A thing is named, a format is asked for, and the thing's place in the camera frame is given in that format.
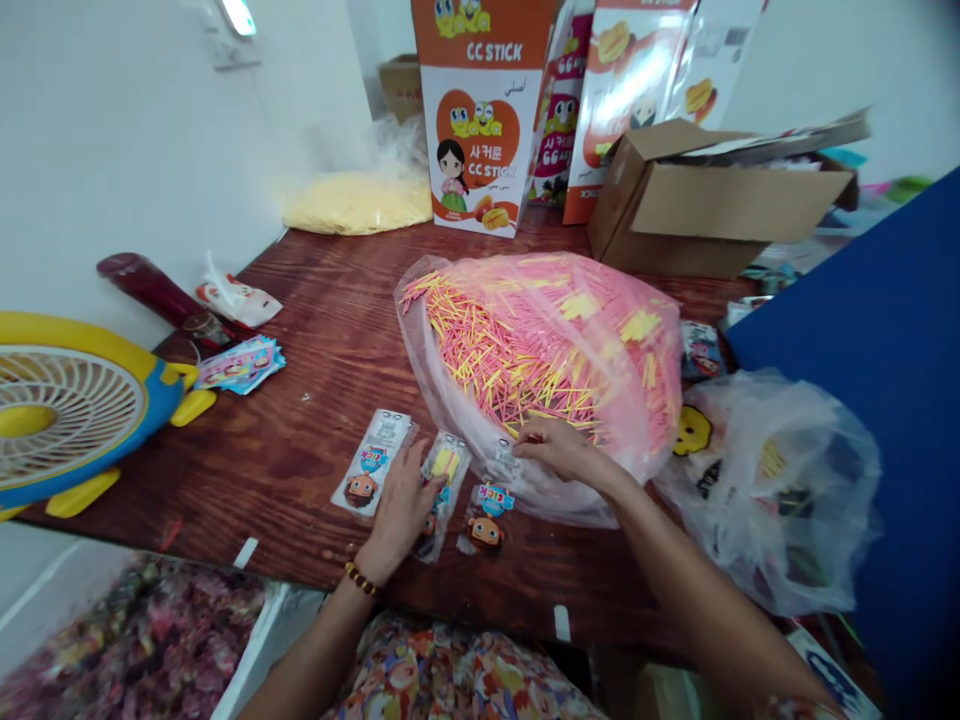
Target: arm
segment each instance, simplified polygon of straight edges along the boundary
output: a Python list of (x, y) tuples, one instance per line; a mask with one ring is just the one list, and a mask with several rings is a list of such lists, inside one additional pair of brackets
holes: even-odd
[(604, 496), (663, 610), (690, 641), (704, 676), (732, 705), (761, 708), (779, 695), (839, 711), (786, 638), (602, 450), (561, 420), (538, 420), (524, 426), (514, 454)]
[[(444, 478), (422, 487), (420, 458), (426, 440), (401, 450), (383, 483), (370, 539), (357, 553), (360, 573), (377, 587), (413, 547)], [(336, 700), (355, 661), (374, 601), (344, 577), (317, 619), (247, 703), (238, 720), (316, 720)]]

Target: beaded bracelet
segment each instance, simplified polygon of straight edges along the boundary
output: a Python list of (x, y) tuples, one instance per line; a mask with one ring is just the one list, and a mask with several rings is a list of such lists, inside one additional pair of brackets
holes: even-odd
[(357, 569), (357, 566), (353, 564), (353, 562), (348, 562), (344, 566), (344, 569), (347, 571), (347, 577), (353, 580), (358, 588), (363, 590), (364, 595), (376, 597), (380, 592), (380, 588), (360, 574), (360, 571)]

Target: wooden table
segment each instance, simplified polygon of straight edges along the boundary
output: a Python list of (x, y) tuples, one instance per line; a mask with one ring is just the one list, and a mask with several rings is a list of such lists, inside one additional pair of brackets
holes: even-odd
[[(430, 436), (427, 414), (400, 336), (393, 292), (425, 254), (456, 259), (497, 253), (587, 253), (583, 227), (531, 210), (516, 240), (420, 225), (370, 237), (291, 231), (240, 277), (276, 296), (284, 310), (265, 334), (287, 367), (255, 393), (220, 394), (184, 429), (165, 428), (121, 465), (123, 477), (73, 519), (21, 519), (56, 530), (189, 560), (231, 565), (247, 538), (259, 542), (247, 569), (329, 589), (369, 533), (330, 496), (377, 407), (408, 412)], [(684, 317), (715, 323), (746, 281), (644, 278), (683, 303)], [(158, 353), (189, 359), (171, 338)], [(555, 639), (554, 607), (565, 605), (573, 642), (637, 643), (652, 654), (685, 653), (633, 563), (622, 533), (587, 530), (510, 513), (499, 558), (467, 556), (455, 535), (477, 482), (460, 493), (436, 565), (407, 561), (387, 604)]]

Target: fan grille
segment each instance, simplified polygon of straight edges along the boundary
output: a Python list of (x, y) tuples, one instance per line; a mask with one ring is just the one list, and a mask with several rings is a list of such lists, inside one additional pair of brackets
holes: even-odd
[(0, 437), (0, 489), (62, 475), (119, 444), (146, 407), (140, 383), (108, 360), (76, 350), (0, 346), (0, 413), (49, 408), (52, 424)]

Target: right hand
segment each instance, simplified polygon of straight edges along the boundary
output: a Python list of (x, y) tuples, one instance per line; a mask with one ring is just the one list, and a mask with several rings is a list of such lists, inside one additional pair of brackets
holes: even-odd
[(567, 480), (579, 480), (605, 492), (626, 471), (593, 445), (570, 423), (559, 418), (536, 418), (520, 428), (513, 454), (538, 460)]

